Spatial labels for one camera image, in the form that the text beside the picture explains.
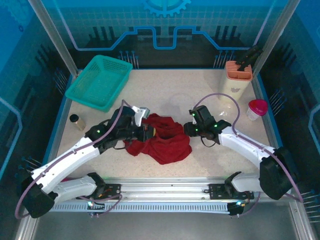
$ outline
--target plastic basket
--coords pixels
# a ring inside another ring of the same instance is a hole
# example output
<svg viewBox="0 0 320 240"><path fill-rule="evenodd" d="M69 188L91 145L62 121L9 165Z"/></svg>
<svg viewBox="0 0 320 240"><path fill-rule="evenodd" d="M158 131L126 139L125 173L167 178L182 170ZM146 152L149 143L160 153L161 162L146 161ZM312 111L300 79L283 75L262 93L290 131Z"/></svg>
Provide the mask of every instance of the plastic basket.
<svg viewBox="0 0 320 240"><path fill-rule="evenodd" d="M97 55L84 68L65 96L78 103L108 112L128 81L132 64Z"/></svg>

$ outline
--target speckled tabletop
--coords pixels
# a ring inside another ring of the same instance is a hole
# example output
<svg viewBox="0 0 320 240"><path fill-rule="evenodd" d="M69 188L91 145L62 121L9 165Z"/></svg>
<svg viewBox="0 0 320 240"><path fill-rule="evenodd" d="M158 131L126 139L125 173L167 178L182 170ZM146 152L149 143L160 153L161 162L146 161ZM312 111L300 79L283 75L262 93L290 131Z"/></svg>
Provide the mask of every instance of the speckled tabletop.
<svg viewBox="0 0 320 240"><path fill-rule="evenodd" d="M171 116L182 125L192 120L189 109L205 95L218 91L223 70L216 69L168 69L133 70L124 89L109 112L72 102L69 116L79 115L86 123L84 131L67 120L58 154L71 148L90 127L109 119L114 110L120 107L121 100L137 107L147 107L151 113ZM240 119L236 128L247 136L268 145L268 138L261 118L250 121L246 115L248 102L255 99L251 84L238 101ZM236 106L226 104L217 97L209 97L203 104L218 121L224 119L233 123L237 116ZM192 153L180 162L160 165L152 157L143 153L134 157L125 150L109 149L102 155L87 162L71 174L82 177L97 172L101 177L120 178L193 178L228 177L237 171L256 172L258 169L237 152L216 144L212 148L202 145L199 137L190 139Z"/></svg>

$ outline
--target red cloth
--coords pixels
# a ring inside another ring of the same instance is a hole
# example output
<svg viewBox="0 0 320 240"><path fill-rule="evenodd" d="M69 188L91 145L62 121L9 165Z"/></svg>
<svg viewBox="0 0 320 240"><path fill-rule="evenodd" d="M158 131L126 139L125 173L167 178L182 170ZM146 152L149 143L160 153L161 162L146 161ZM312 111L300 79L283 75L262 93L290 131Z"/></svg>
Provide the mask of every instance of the red cloth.
<svg viewBox="0 0 320 240"><path fill-rule="evenodd" d="M153 113L142 122L156 129L155 136L146 142L134 140L126 149L129 154L148 154L163 165L181 161L191 153L190 138L184 133L184 127L172 117Z"/></svg>

